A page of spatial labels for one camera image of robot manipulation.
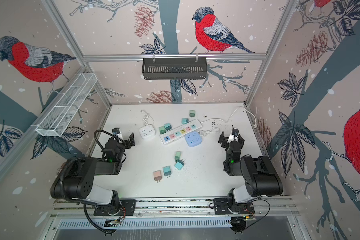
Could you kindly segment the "blue square socket cube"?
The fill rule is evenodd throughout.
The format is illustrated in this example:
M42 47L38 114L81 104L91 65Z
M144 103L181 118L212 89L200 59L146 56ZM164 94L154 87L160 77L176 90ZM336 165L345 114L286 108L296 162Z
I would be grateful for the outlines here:
M197 131L186 134L185 140L189 147L196 147L202 143L202 137Z

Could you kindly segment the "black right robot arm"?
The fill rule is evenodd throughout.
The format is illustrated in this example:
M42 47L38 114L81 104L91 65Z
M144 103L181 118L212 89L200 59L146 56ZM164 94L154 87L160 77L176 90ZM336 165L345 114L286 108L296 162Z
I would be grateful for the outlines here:
M241 155L245 140L237 130L229 137L220 134L218 143L226 151L224 172L245 181L242 186L230 190L227 205L220 207L221 210L239 214L247 211L247 206L260 196L280 196L283 193L282 181L269 157Z

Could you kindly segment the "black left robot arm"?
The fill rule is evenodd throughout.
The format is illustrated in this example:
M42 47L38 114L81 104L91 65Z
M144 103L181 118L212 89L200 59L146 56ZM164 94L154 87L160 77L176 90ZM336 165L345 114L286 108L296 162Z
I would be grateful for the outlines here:
M135 135L131 133L129 138L124 140L119 128L113 129L111 133L96 130L94 140L100 147L102 156L67 160L50 189L51 197L94 206L97 209L105 206L117 212L122 208L117 191L100 187L94 180L95 176L120 173L127 159L126 150L136 145Z

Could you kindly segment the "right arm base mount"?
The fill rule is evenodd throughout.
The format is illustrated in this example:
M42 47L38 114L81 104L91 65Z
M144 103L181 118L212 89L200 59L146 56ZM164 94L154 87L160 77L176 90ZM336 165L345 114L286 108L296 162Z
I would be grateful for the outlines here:
M216 215L254 215L252 202L236 203L228 198L213 199L213 209Z

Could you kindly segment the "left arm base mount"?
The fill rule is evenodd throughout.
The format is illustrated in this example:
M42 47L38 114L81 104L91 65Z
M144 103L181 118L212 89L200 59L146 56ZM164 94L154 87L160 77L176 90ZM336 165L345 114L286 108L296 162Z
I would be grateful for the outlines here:
M113 216L133 216L136 207L136 200L121 199L113 201L109 205L96 206L94 216L96 217L113 217Z

